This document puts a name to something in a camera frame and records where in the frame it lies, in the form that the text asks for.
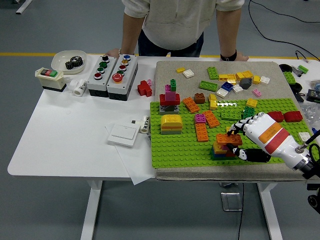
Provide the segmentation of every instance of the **person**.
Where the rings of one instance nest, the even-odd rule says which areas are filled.
[[[199,57],[204,30],[216,11],[220,56],[223,61],[247,61],[236,42],[245,0],[122,0],[124,4],[121,48],[106,54]]]

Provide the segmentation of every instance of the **gray sweatshirt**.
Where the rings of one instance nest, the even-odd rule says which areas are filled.
[[[124,13],[145,18],[142,29],[155,45],[181,50],[195,43],[214,17],[215,9],[240,9],[245,0],[122,0]]]

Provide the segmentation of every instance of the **robotic hand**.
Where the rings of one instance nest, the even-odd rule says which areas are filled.
[[[318,150],[320,147],[313,143],[310,145],[310,151],[307,150],[307,146],[320,135],[320,130],[303,145],[299,145],[287,130],[263,112],[233,124],[227,134],[228,136],[232,133],[237,134],[240,130],[261,148],[241,149],[228,143],[227,147],[240,159],[266,163],[271,156],[277,157],[283,159],[292,170],[299,169],[305,179],[314,175],[320,178],[320,164],[315,161],[311,151],[313,146],[316,146]]]

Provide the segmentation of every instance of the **gray floor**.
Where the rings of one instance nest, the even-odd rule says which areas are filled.
[[[320,21],[318,0],[256,0],[276,12]],[[33,0],[22,15],[11,0],[0,1],[0,53],[105,53],[119,47],[123,5],[119,0]],[[266,37],[301,45],[320,56],[320,25],[278,16],[251,4],[251,15]],[[218,55],[213,22],[205,31],[202,55]],[[250,56],[294,57],[297,47],[263,39],[243,6],[238,50]],[[42,93],[35,70],[52,57],[0,56],[0,239],[79,239],[89,197],[80,179],[14,178],[7,167]],[[223,212],[213,182],[156,182],[103,186],[94,235],[99,239],[237,239],[240,214]],[[303,183],[281,183],[272,197],[283,239],[318,239],[320,215],[307,202]],[[255,184],[245,184],[240,239],[269,239]]]

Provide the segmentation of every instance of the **person's hand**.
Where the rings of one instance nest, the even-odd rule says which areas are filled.
[[[114,58],[119,58],[119,48],[112,49],[106,53],[106,55]]]
[[[242,62],[246,62],[248,61],[249,56],[244,56],[242,52],[238,51],[236,54],[236,61],[242,61]]]

